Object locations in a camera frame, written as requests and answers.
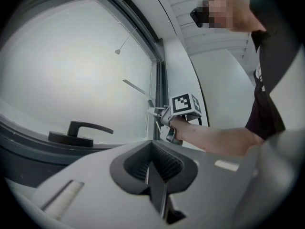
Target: black handle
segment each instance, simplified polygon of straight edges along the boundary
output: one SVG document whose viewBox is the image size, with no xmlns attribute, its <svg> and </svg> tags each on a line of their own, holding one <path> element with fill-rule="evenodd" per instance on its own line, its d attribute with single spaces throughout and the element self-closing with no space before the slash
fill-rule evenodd
<svg viewBox="0 0 305 229">
<path fill-rule="evenodd" d="M 113 130 L 101 125 L 96 125 L 87 122 L 71 121 L 68 134 L 49 132 L 48 140 L 51 142 L 72 145 L 72 146 L 92 147 L 93 139 L 85 138 L 85 137 L 77 137 L 78 131 L 81 127 L 88 127 L 113 134 Z"/>
</svg>

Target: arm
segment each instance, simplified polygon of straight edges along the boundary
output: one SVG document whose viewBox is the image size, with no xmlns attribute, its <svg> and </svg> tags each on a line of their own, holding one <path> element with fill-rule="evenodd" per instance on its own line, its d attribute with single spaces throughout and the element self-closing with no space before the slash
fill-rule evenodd
<svg viewBox="0 0 305 229">
<path fill-rule="evenodd" d="M 264 142 L 247 128 L 213 129 L 190 124 L 181 117 L 174 118 L 171 127 L 176 129 L 177 139 L 193 144 L 206 152 L 221 155 L 244 156 L 249 147 Z"/>
</svg>

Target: ceiling panel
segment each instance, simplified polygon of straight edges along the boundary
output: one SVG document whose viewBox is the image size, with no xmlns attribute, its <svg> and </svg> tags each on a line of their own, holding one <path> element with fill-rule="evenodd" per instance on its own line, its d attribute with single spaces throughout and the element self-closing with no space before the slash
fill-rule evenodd
<svg viewBox="0 0 305 229">
<path fill-rule="evenodd" d="M 243 66 L 247 73 L 257 67 L 258 56 L 253 50 L 249 33 L 216 31 L 209 28 L 198 28 L 190 17 L 190 12 L 202 0 L 167 0 L 180 25 L 186 50 L 189 55 L 205 51 L 228 49 Z"/>
</svg>

